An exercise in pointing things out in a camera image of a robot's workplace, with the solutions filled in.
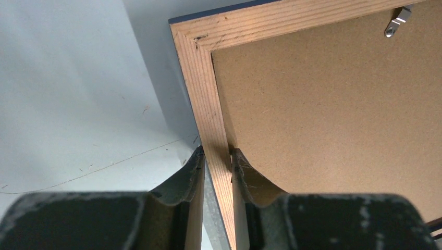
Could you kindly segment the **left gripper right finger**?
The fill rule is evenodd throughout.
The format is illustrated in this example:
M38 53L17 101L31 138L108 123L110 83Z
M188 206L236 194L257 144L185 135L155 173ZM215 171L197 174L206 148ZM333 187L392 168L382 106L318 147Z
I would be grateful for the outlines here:
M436 249L415 207L396 194L288 193L231 152L237 249Z

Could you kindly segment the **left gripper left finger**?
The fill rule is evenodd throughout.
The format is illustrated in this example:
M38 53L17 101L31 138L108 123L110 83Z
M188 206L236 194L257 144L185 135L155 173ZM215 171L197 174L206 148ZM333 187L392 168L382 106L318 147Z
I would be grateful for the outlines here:
M150 191L36 192L1 220L1 249L200 249L205 157Z

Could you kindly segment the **brown backing board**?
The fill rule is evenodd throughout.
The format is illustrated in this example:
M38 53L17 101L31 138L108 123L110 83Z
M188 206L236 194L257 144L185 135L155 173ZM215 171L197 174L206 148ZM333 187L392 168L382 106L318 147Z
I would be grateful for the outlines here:
M441 1L212 54L229 144L290 193L395 193L441 217Z

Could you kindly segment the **wooden picture frame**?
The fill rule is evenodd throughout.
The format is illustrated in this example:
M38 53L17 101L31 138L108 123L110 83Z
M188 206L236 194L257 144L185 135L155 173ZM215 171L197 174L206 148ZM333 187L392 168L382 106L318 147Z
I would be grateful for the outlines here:
M421 2L424 1L252 1L170 20L217 201L234 249L237 248L231 152L236 147L228 141L212 54L234 46L390 11L385 31L397 8ZM426 221L415 209L427 225L441 222L441 217Z

